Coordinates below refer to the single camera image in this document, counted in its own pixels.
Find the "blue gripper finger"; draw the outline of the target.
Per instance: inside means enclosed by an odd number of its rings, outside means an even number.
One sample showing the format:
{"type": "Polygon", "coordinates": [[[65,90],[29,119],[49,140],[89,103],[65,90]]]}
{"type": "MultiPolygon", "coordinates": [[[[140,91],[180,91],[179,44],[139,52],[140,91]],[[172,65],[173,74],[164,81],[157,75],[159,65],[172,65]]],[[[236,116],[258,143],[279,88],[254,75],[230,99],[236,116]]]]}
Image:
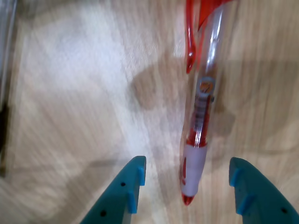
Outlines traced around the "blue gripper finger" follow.
{"type": "Polygon", "coordinates": [[[109,184],[82,224],[129,224],[137,213],[139,190],[145,185],[146,157],[131,159],[109,184]]]}
{"type": "Polygon", "coordinates": [[[236,213],[244,224],[297,224],[299,214],[282,193],[251,163],[233,157],[229,185],[235,189],[236,213]]]}

